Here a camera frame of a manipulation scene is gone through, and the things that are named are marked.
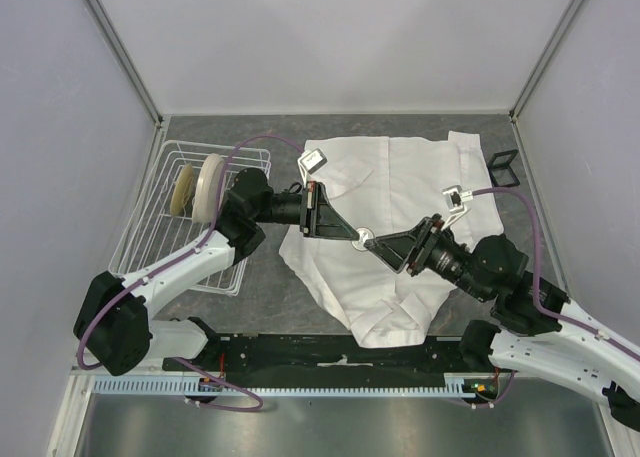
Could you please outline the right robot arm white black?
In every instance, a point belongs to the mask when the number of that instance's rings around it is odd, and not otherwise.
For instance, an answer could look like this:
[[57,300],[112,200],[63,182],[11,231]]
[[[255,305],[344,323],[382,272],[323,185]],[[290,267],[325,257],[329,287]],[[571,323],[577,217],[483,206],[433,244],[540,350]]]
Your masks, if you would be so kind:
[[638,346],[527,271],[527,256],[505,235],[485,237],[469,249],[434,215],[363,246],[396,273],[415,277],[429,270],[491,303],[493,320],[472,321],[458,345],[465,368],[524,372],[589,397],[620,424],[639,428]]

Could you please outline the white shirt garment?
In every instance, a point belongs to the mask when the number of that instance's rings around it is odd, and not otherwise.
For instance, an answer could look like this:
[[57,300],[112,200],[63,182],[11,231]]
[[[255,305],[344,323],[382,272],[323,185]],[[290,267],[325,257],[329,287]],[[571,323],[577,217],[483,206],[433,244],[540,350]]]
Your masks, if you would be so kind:
[[[435,213],[449,215],[444,190],[483,189],[491,181],[480,137],[452,131],[444,141],[422,137],[352,136],[309,140],[326,164],[313,178],[333,208],[354,228],[374,236],[413,228]],[[454,285],[430,270],[396,274],[348,241],[287,232],[279,254],[316,303],[364,348],[422,343]]]

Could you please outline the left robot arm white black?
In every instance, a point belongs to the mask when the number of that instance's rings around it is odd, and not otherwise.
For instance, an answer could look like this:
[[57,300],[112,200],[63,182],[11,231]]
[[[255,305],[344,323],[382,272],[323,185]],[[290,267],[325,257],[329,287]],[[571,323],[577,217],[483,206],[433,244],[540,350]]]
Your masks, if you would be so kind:
[[198,370],[219,359],[219,346],[193,319],[152,329],[155,314],[203,280],[249,257],[265,240],[262,224],[296,226],[307,238],[356,241],[358,232],[331,206],[325,186],[276,193],[257,168],[239,172],[225,192],[212,226],[160,261],[117,277],[91,281],[73,327],[78,365],[121,376],[147,358],[183,357]]

